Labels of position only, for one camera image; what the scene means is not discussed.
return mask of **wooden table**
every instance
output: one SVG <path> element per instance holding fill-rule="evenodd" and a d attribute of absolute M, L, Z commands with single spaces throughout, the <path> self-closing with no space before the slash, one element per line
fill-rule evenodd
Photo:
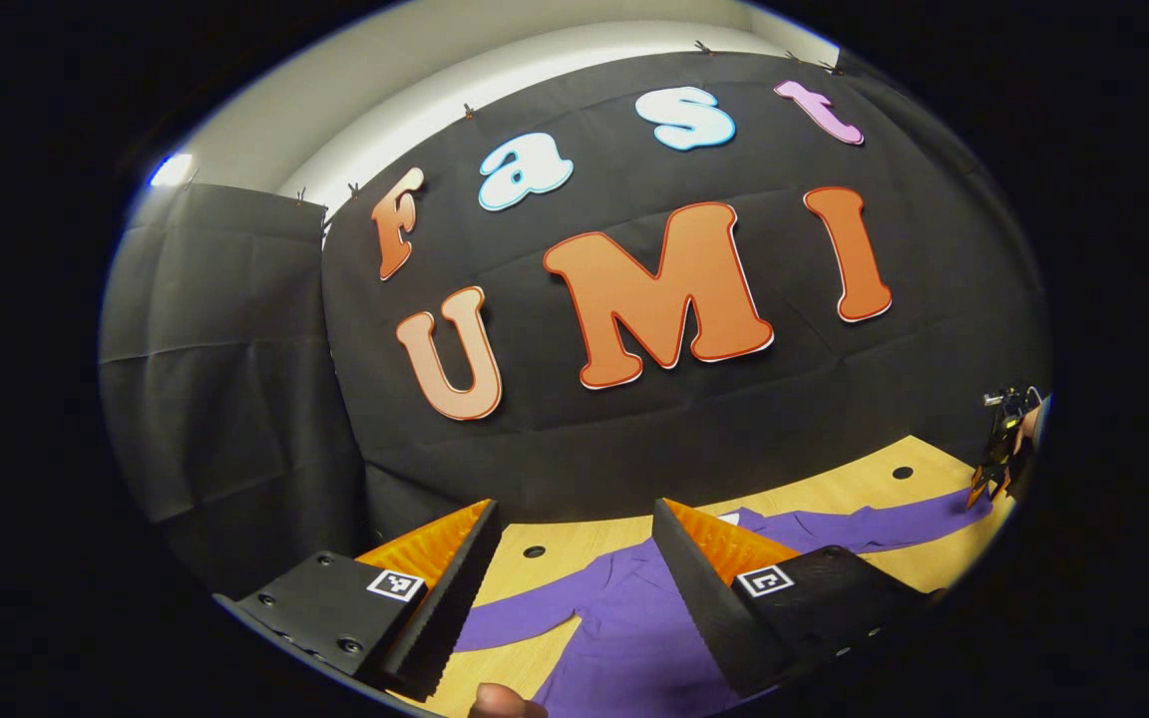
<path fill-rule="evenodd" d="M 911 468 L 912 476 L 895 479 L 893 472 L 900 466 Z M 830 472 L 762 494 L 700 505 L 697 509 L 726 514 L 747 508 L 766 517 L 788 510 L 850 514 L 865 505 L 885 509 L 949 494 L 970 486 L 971 473 L 971 466 L 916 437 L 907 437 Z M 873 566 L 921 592 L 951 586 L 984 551 L 1012 508 L 1013 501 L 1007 495 L 1000 495 L 989 517 L 961 532 L 926 545 L 884 550 L 863 557 Z M 499 549 L 473 605 L 509 599 L 570 576 L 602 554 L 648 540 L 650 525 L 650 517 L 576 524 L 511 524 L 502 532 Z M 525 558 L 523 551 L 531 546 L 546 547 L 547 551 L 538 558 Z M 510 686 L 530 698 L 561 658 L 578 623 L 579 618 L 572 617 L 554 631 L 533 639 L 492 649 L 453 654 L 437 694 L 430 696 L 424 704 L 416 705 L 449 718 L 465 717 L 478 684 L 481 682 Z"/>

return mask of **orange letter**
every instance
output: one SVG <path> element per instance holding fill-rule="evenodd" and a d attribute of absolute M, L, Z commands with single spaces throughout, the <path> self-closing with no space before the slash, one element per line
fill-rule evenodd
<path fill-rule="evenodd" d="M 415 380 L 424 397 L 439 412 L 466 422 L 487 417 L 499 406 L 503 383 L 499 380 L 499 365 L 491 350 L 491 340 L 481 324 L 481 304 L 487 300 L 481 287 L 470 286 L 456 291 L 442 302 L 442 317 L 455 324 L 460 342 L 472 369 L 472 387 L 460 391 L 446 381 L 442 360 L 433 346 L 433 315 L 419 312 L 396 325 L 396 340 L 406 347 L 415 369 Z"/>
<path fill-rule="evenodd" d="M 658 365 L 676 366 L 691 303 L 699 335 L 689 350 L 701 362 L 751 354 L 774 341 L 774 327 L 756 314 L 743 277 L 734 246 L 737 222 L 734 208 L 719 201 L 677 209 L 662 236 L 657 275 L 601 232 L 571 237 L 543 254 L 543 268 L 570 287 L 584 330 L 584 386 L 606 388 L 641 376 L 641 358 L 624 350 L 616 322 Z"/>
<path fill-rule="evenodd" d="M 370 218 L 379 231 L 379 278 L 387 280 L 410 260 L 411 246 L 402 240 L 402 231 L 415 229 L 415 199 L 410 192 L 424 185 L 424 171 L 411 168 L 393 185 L 388 194 L 375 204 Z"/>
<path fill-rule="evenodd" d="M 872 240 L 861 216 L 863 199 L 843 186 L 824 186 L 805 193 L 805 207 L 822 217 L 840 264 L 840 301 L 835 311 L 845 322 L 871 319 L 894 303 L 893 294 L 880 281 Z"/>

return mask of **light blue letter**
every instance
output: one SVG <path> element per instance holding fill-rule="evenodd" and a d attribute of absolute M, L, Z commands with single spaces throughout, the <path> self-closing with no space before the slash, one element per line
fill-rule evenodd
<path fill-rule="evenodd" d="M 508 157 L 514 161 L 503 163 Z M 530 132 L 504 141 L 481 163 L 481 183 L 478 202 L 483 208 L 498 213 L 511 208 L 526 194 L 555 191 L 569 180 L 574 162 L 562 160 L 556 153 L 556 141 L 545 132 Z"/>
<path fill-rule="evenodd" d="M 638 114 L 660 125 L 655 128 L 658 141 L 683 152 L 722 145 L 734 137 L 734 119 L 716 108 L 715 96 L 697 87 L 647 92 L 638 99 Z"/>

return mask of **letter m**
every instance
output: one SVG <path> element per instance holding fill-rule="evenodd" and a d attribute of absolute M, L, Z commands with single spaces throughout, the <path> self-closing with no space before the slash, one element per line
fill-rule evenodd
<path fill-rule="evenodd" d="M 620 323 L 658 365 L 676 366 L 689 304 L 699 318 L 689 350 L 701 362 L 733 360 L 774 341 L 743 277 L 737 222 L 734 208 L 719 201 L 677 209 L 668 217 L 657 275 L 601 232 L 571 237 L 543 254 L 543 268 L 565 280 L 584 331 L 584 386 L 607 388 L 641 376 L 643 363 L 624 349 Z"/>

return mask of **purple cloth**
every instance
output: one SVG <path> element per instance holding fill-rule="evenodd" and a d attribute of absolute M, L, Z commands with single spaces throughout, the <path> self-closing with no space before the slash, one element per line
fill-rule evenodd
<path fill-rule="evenodd" d="M 836 545 L 873 554 L 939 540 L 990 514 L 970 489 L 850 515 L 793 510 L 762 517 L 739 509 L 738 525 L 802 554 Z M 456 651 L 506 646 L 583 618 L 533 700 L 550 718 L 701 718 L 743 703 L 730 689 L 685 610 L 654 540 L 606 554 L 547 586 L 471 610 Z"/>

